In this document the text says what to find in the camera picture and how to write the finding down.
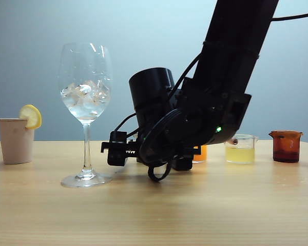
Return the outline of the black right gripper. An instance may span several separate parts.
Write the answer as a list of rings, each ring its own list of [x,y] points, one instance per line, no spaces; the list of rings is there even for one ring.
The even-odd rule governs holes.
[[[108,150],[107,163],[110,166],[125,166],[128,152],[136,157],[137,162],[142,162],[139,156],[139,148],[141,141],[137,135],[133,135],[127,142],[127,132],[112,131],[110,133],[109,142],[102,142],[101,153]],[[201,147],[182,147],[178,149],[175,157],[171,161],[171,166],[176,171],[188,171],[193,167],[193,158],[195,155],[201,154]]]

